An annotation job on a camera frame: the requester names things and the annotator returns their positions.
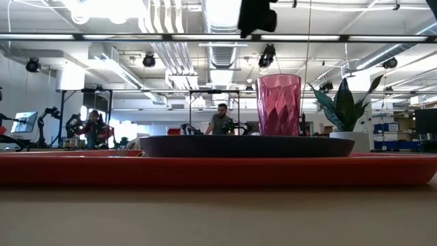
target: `red tray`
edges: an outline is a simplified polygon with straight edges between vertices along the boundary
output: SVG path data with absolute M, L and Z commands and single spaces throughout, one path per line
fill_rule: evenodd
M 0 154 L 0 186 L 281 187 L 424 185 L 437 156 L 355 154 L 314 159 L 111 157 L 112 150 Z

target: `dark plate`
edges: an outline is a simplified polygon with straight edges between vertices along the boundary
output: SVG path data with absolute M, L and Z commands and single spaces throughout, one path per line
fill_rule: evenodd
M 325 137 L 178 135 L 144 137 L 149 157 L 346 157 L 355 141 Z

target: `beige tabletop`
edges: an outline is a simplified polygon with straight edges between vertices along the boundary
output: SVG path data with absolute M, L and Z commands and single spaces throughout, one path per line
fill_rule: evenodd
M 436 246 L 427 187 L 0 190 L 1 246 Z

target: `pink glass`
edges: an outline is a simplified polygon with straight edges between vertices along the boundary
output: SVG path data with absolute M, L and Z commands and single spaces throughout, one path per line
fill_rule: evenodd
M 299 136 L 299 76 L 274 74 L 259 78 L 257 104 L 261 135 Z

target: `computer screen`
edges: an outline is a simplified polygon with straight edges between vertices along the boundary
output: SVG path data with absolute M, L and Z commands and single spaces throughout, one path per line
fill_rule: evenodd
M 15 119 L 25 121 L 25 123 L 14 122 L 14 124 L 12 125 L 11 133 L 31 133 L 31 132 L 33 132 L 33 127 L 35 126 L 37 115 L 38 115 L 38 112 L 17 113 L 15 115 Z
M 418 134 L 437 133 L 437 109 L 414 110 Z

